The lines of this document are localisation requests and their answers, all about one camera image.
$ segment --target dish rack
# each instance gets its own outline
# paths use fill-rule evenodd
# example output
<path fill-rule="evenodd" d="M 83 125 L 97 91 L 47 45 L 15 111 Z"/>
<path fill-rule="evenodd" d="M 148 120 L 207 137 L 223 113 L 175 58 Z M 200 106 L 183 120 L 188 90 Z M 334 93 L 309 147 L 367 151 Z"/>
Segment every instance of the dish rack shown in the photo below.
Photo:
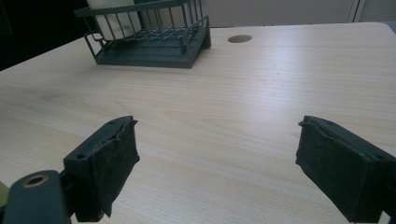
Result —
<path fill-rule="evenodd" d="M 84 38 L 98 64 L 192 68 L 199 49 L 211 47 L 209 18 L 203 15 L 201 5 L 201 0 L 134 0 L 133 6 L 85 7 L 75 15 L 89 28 Z M 134 14 L 139 24 L 133 20 Z M 115 15 L 118 30 L 109 22 L 110 15 Z M 134 31 L 139 28 L 134 35 L 122 31 L 121 15 L 128 15 Z M 114 39 L 104 38 L 99 16 L 106 19 Z M 116 39 L 113 30 L 121 30 L 122 37 Z M 93 49 L 93 43 L 99 50 Z"/>

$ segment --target wooden table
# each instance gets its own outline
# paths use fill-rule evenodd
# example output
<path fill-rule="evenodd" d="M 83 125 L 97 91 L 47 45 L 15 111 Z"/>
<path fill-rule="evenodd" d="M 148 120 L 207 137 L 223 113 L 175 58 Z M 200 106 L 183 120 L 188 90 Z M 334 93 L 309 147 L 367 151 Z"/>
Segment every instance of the wooden table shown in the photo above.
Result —
<path fill-rule="evenodd" d="M 295 164 L 297 123 L 329 119 L 396 156 L 396 35 L 382 23 L 211 34 L 192 69 L 96 65 L 79 39 L 2 71 L 0 180 L 62 171 L 133 115 L 141 161 L 101 223 L 348 223 Z"/>

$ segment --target bolt hole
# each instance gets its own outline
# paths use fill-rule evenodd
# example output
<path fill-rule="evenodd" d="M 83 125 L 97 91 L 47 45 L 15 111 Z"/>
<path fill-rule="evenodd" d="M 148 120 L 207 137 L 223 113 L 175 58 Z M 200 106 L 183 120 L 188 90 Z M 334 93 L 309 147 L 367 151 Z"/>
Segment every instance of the bolt hole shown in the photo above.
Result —
<path fill-rule="evenodd" d="M 49 179 L 47 175 L 36 175 L 26 181 L 23 186 L 25 188 L 32 188 L 41 185 Z"/>
<path fill-rule="evenodd" d="M 85 154 L 82 154 L 82 153 L 77 155 L 77 159 L 79 159 L 79 160 L 85 159 L 86 157 L 87 156 Z"/>

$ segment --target white wall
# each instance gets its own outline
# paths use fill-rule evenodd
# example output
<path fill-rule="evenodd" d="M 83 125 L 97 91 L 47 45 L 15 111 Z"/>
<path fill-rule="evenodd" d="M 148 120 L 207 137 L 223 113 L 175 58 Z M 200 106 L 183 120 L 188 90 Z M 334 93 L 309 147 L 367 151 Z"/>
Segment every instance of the white wall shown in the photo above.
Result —
<path fill-rule="evenodd" d="M 356 0 L 202 0 L 210 25 L 282 25 L 348 22 Z"/>

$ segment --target wire rack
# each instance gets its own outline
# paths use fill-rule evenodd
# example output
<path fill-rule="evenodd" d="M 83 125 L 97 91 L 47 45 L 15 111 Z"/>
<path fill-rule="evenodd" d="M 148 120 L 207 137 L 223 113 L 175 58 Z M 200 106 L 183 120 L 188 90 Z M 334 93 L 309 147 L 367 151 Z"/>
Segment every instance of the wire rack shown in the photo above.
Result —
<path fill-rule="evenodd" d="M 192 68 L 199 49 L 211 47 L 209 18 L 201 0 L 134 0 L 133 6 L 85 7 L 75 15 L 90 30 L 84 37 L 98 64 Z M 108 28 L 101 27 L 99 19 Z M 100 49 L 95 51 L 93 44 Z"/>

